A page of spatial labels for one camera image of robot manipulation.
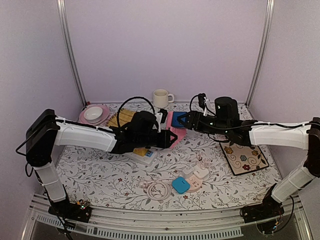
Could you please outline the pink triangular power socket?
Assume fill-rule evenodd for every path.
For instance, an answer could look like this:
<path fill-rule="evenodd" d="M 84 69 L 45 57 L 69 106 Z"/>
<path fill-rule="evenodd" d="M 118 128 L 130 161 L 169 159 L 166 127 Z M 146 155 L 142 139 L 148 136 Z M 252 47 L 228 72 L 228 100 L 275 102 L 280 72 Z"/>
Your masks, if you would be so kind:
<path fill-rule="evenodd" d="M 177 140 L 170 146 L 170 149 L 173 149 L 187 134 L 185 128 L 176 128 L 172 126 L 173 113 L 173 111 L 169 111 L 166 120 L 166 129 L 177 135 Z"/>

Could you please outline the dark blue cube socket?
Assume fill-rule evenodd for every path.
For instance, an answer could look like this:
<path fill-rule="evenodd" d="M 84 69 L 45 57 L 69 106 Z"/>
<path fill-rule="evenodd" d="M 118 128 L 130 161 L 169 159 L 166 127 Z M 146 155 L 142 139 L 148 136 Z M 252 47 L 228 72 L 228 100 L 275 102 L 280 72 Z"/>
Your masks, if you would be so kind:
<path fill-rule="evenodd" d="M 186 117 L 181 117 L 185 114 L 187 114 L 185 111 L 174 111 L 172 113 L 171 126 L 177 129 L 185 129 L 184 122 L 186 121 Z"/>

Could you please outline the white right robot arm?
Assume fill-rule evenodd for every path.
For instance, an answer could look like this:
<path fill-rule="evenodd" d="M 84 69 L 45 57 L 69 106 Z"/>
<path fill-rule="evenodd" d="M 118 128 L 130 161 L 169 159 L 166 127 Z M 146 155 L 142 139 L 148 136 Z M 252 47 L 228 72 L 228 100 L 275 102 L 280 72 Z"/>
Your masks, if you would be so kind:
<path fill-rule="evenodd" d="M 225 136 L 230 144 L 240 146 L 267 146 L 271 150 L 288 149 L 302 157 L 297 167 L 272 186 L 263 198 L 258 213 L 269 218 L 278 210 L 284 200 L 302 190 L 320 176 L 320 119 L 296 123 L 242 120 L 235 99 L 222 96 L 214 100 L 214 110 L 210 102 L 201 96 L 202 111 L 190 109 L 177 117 L 185 128 L 209 135 Z"/>

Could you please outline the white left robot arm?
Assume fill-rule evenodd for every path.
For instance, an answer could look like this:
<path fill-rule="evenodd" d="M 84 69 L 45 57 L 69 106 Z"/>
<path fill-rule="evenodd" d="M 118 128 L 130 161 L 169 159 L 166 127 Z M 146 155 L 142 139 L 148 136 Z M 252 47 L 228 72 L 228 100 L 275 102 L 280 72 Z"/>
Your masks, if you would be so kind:
<path fill-rule="evenodd" d="M 34 168 L 63 217 L 70 217 L 75 210 L 52 163 L 55 146 L 76 146 L 121 155 L 138 148 L 168 149 L 178 138 L 172 131 L 161 129 L 156 116 L 147 111 L 136 112 L 131 121 L 123 125 L 99 127 L 58 117 L 52 109 L 46 109 L 38 117 L 25 137 L 26 161 Z"/>

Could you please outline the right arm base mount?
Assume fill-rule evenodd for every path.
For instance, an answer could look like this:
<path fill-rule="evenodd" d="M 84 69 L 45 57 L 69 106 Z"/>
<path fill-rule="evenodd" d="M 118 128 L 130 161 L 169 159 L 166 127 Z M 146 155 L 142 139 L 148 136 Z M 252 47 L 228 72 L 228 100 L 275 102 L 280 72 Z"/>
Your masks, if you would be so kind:
<path fill-rule="evenodd" d="M 239 211 L 245 223 L 273 218 L 284 213 L 282 203 L 275 201 L 273 198 L 266 198 L 259 204 L 244 206 Z"/>

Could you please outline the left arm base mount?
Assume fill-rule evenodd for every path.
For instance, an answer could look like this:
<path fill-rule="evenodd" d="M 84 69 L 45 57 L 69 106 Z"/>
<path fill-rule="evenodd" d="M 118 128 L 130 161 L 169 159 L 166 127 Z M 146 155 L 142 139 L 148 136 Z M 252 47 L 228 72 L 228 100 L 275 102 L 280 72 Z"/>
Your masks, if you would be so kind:
<path fill-rule="evenodd" d="M 92 208 L 89 205 L 84 205 L 83 203 L 72 203 L 68 199 L 58 202 L 49 200 L 49 203 L 50 207 L 48 212 L 62 219 L 88 223 L 92 215 Z"/>

